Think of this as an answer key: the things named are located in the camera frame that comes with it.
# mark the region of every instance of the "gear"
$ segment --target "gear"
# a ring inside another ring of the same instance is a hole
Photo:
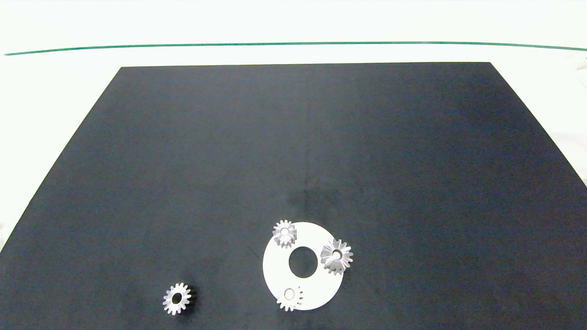
[[[288,288],[284,290],[284,293],[277,298],[277,303],[281,304],[279,309],[284,309],[286,312],[293,312],[294,309],[299,309],[298,306],[302,305],[303,291],[300,287]]]
[[[281,247],[290,247],[297,238],[297,233],[294,224],[288,220],[281,220],[273,226],[273,239]]]
[[[320,262],[324,264],[324,269],[328,269],[328,273],[335,272],[341,274],[350,267],[349,262],[352,262],[350,247],[346,246],[346,242],[342,240],[332,240],[322,248],[320,253]]]
[[[167,290],[167,295],[163,297],[163,299],[165,299],[163,302],[165,307],[163,309],[167,311],[168,314],[181,314],[181,311],[185,309],[185,306],[190,303],[190,291],[191,290],[187,288],[187,285],[184,285],[183,283],[176,283],[174,287],[170,287],[170,289]],[[181,295],[181,299],[179,299],[179,301],[177,301],[177,298],[173,298],[176,294]]]

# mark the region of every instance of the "green line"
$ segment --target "green line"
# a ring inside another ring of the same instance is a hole
[[[465,41],[324,41],[324,42],[234,42],[234,43],[160,43],[152,45],[111,45],[56,48],[44,50],[30,50],[29,52],[7,53],[5,56],[25,55],[49,52],[64,52],[66,50],[108,49],[108,48],[139,48],[139,47],[210,47],[210,46],[294,46],[294,45],[481,45],[481,46],[510,46],[528,48],[547,48],[563,50],[580,50],[587,52],[587,48],[526,45],[523,43],[502,42],[465,42]]]

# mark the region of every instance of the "metal part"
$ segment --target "metal part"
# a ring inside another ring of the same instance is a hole
[[[324,264],[324,269],[328,269],[328,273],[335,272],[335,275],[342,275],[350,267],[349,262],[353,261],[352,255],[353,253],[350,252],[350,247],[346,246],[346,242],[333,239],[322,248],[320,262]]]
[[[293,312],[294,309],[299,309],[302,305],[303,291],[300,287],[287,288],[283,294],[277,298],[277,303],[280,304],[279,308],[284,309],[286,312]]]
[[[297,230],[295,242],[292,248],[282,248],[275,244],[274,238],[267,242],[263,255],[263,276],[267,287],[275,299],[283,302],[285,290],[288,288],[302,288],[303,300],[301,304],[293,306],[295,310],[309,311],[319,308],[329,302],[336,295],[342,276],[333,276],[328,270],[317,266],[314,274],[306,278],[297,277],[289,268],[289,256],[298,247],[307,247],[314,252],[316,261],[320,260],[320,252],[325,242],[332,241],[334,237],[328,230],[313,223],[293,223]]]
[[[185,309],[185,306],[190,303],[190,291],[191,290],[187,288],[187,285],[184,285],[183,283],[176,283],[175,286],[170,287],[170,289],[167,290],[167,295],[163,296],[163,299],[165,299],[163,302],[163,305],[165,305],[163,310],[172,315],[175,315],[176,313],[181,314],[181,311]],[[181,295],[181,299],[179,299],[178,302],[174,302],[175,299],[173,299],[173,296],[175,294]]]
[[[295,243],[297,238],[297,230],[294,224],[288,220],[281,220],[273,226],[273,239],[281,247],[290,247]]]

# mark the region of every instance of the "white washer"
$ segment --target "white washer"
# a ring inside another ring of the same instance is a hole
[[[342,274],[336,272],[328,273],[324,265],[320,263],[320,253],[327,242],[332,242],[334,237],[328,230],[313,223],[294,223],[297,231],[297,238],[291,247],[281,247],[273,238],[267,243],[263,255],[263,275],[267,287],[275,299],[290,299],[292,290],[299,287],[303,292],[300,304],[295,309],[309,311],[316,309],[327,302],[338,291],[342,283]],[[318,267],[310,277],[297,277],[289,269],[289,255],[298,247],[307,247],[314,251]]]

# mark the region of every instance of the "disc center hole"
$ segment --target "disc center hole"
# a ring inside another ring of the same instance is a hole
[[[334,250],[332,251],[332,257],[336,260],[340,260],[342,259],[342,252],[340,250]]]
[[[174,304],[179,304],[181,301],[181,298],[182,298],[181,293],[178,292],[178,293],[174,294],[173,297],[171,297],[171,302]]]
[[[284,298],[287,300],[292,300],[295,298],[295,292],[292,289],[286,289],[284,292]]]
[[[310,277],[318,269],[318,256],[308,247],[297,247],[289,255],[289,269],[299,278]]]

